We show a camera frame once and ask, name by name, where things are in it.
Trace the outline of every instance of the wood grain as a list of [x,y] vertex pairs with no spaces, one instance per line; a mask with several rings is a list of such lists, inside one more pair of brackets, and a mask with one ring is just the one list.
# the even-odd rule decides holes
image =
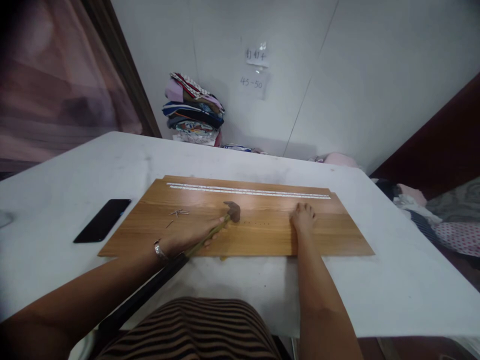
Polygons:
[[[194,191],[170,188],[167,183],[320,194],[329,195],[331,199]],[[153,182],[98,255],[121,256],[134,251],[140,242],[153,243],[179,229],[224,216],[229,209],[224,201],[233,201],[240,206],[240,221],[230,223],[210,248],[202,249],[198,256],[296,255],[297,239],[290,224],[290,213],[299,202],[308,202],[317,213],[314,239],[322,255],[374,254],[338,196],[326,188],[165,176]],[[169,215],[178,209],[188,210],[190,215],[179,215],[178,218]]]

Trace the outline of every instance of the hammer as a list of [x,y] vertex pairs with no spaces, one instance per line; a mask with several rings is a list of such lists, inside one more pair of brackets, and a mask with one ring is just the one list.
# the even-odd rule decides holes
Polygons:
[[142,307],[168,280],[174,277],[181,268],[185,266],[190,258],[204,245],[204,243],[211,239],[213,235],[218,233],[231,220],[234,223],[240,221],[240,206],[233,201],[224,201],[229,209],[225,215],[223,222],[214,227],[205,238],[186,252],[177,255],[170,261],[157,275],[155,275],[149,282],[142,286],[136,293],[134,293],[127,301],[125,301],[119,308],[117,308],[110,316],[103,319],[98,325],[98,331],[101,336],[111,337],[118,331],[125,322],[132,317],[138,309]]
[[226,213],[225,219],[223,220],[223,222],[220,225],[218,225],[217,227],[214,227],[212,230],[210,230],[208,235],[202,241],[200,241],[197,245],[195,245],[190,250],[185,252],[185,256],[187,258],[191,258],[193,255],[195,255],[195,253],[199,249],[202,248],[202,246],[205,244],[205,242],[208,239],[211,239],[212,236],[215,235],[216,233],[218,233],[220,230],[222,230],[230,220],[233,223],[238,223],[240,221],[240,206],[238,206],[233,201],[224,201],[223,203],[227,204],[228,207],[230,208],[230,209],[228,209],[228,212]]

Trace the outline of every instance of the black phone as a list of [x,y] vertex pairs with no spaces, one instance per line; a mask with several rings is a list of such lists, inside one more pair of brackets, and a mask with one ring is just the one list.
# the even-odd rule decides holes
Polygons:
[[95,217],[78,234],[74,243],[98,243],[107,237],[132,200],[112,199],[101,208]]

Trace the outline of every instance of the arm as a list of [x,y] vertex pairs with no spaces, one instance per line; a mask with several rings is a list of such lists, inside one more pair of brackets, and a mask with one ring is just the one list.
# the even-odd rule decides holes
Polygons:
[[[214,219],[193,226],[195,231],[184,229],[164,237],[160,248],[172,259],[222,221]],[[67,359],[78,341],[161,269],[152,242],[41,297],[5,320],[1,330],[19,359]]]
[[362,359],[354,328],[313,241],[316,215],[298,204],[292,215],[298,239],[300,358]]

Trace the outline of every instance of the silver bracelet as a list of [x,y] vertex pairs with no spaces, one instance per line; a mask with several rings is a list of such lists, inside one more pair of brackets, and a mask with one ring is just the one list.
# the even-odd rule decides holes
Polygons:
[[155,249],[155,253],[163,263],[168,263],[170,261],[169,257],[165,255],[165,253],[160,248],[160,240],[157,240],[153,243],[153,248]]

